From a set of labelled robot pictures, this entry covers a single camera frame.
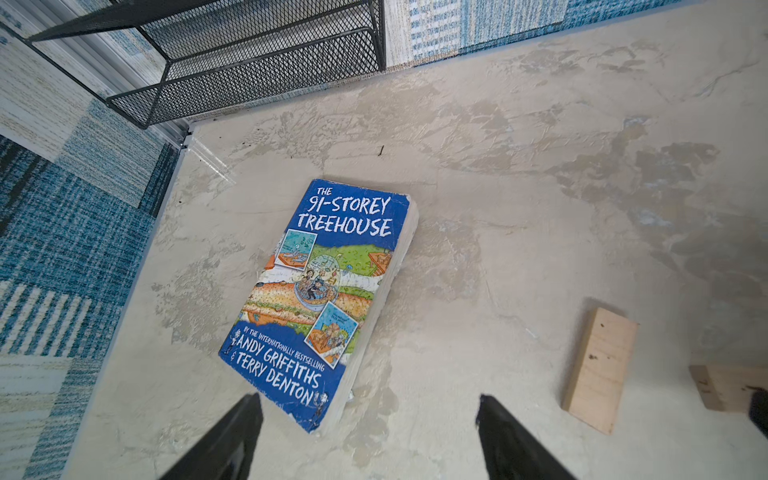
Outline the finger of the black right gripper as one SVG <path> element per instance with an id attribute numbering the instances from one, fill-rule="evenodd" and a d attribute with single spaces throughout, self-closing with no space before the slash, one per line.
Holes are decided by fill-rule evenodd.
<path id="1" fill-rule="evenodd" d="M 768 391 L 765 389 L 756 389 L 751 397 L 748 417 L 755 427 L 768 437 Z"/>

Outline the natural wood block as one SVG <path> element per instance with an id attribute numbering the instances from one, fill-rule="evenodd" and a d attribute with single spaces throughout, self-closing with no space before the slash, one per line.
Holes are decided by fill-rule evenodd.
<path id="1" fill-rule="evenodd" d="M 594 309 L 577 350 L 562 408 L 595 430 L 613 433 L 639 325 Z"/>
<path id="2" fill-rule="evenodd" d="M 767 389 L 766 367 L 692 365 L 689 372 L 704 406 L 712 411 L 747 413 L 753 394 Z"/>

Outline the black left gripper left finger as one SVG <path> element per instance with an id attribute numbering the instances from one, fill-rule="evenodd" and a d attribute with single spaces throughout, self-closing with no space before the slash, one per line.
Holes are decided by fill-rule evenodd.
<path id="1" fill-rule="evenodd" d="M 244 395 L 161 479 L 247 479 L 262 424 L 259 395 Z"/>

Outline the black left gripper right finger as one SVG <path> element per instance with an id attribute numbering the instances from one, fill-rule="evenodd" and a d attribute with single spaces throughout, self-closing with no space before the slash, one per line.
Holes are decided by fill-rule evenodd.
<path id="1" fill-rule="evenodd" d="M 495 397 L 480 396 L 475 424 L 490 479 L 575 479 Z"/>

